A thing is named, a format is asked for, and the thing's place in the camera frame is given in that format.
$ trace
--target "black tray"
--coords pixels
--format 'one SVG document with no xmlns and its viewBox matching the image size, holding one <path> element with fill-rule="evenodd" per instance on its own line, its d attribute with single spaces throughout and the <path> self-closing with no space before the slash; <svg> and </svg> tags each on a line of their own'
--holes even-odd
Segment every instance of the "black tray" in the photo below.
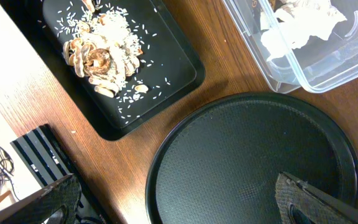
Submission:
<svg viewBox="0 0 358 224">
<path fill-rule="evenodd" d="M 358 207 L 357 157 L 330 117 L 286 95 L 228 96 L 164 140 L 147 178 L 147 214 L 151 223 L 281 223 L 283 171 Z"/>
<path fill-rule="evenodd" d="M 76 13 L 75 19 L 80 19 L 83 3 L 80 0 L 71 1 L 73 6 L 70 12 Z M 78 78 L 64 62 L 62 44 L 71 39 L 72 35 L 66 35 L 64 32 L 57 38 L 57 30 L 54 27 L 60 28 L 57 20 L 61 17 L 67 26 L 66 8 L 70 6 L 69 0 L 0 0 L 1 6 L 98 134 L 107 140 L 118 140 L 200 86 L 205 78 L 205 69 L 161 0 L 102 0 L 101 5 L 109 2 L 111 6 L 127 9 L 127 20 L 131 29 L 140 25 L 136 34 L 142 37 L 145 45 L 142 46 L 144 54 L 139 58 L 148 62 L 154 61 L 151 67 L 142 63 L 138 74 L 127 79 L 127 88 L 119 94 L 122 99 L 127 93 L 126 90 L 131 90 L 139 80 L 143 80 L 143 83 L 150 87 L 151 91 L 142 95 L 142 100 L 131 103 L 130 108 L 128 101 L 120 103 L 121 99 L 111 99 L 94 92 L 94 86 L 88 83 L 88 78 Z M 101 9 L 101 12 L 105 11 L 106 6 Z M 142 30 L 142 24 L 148 30 L 148 35 Z"/>
</svg>

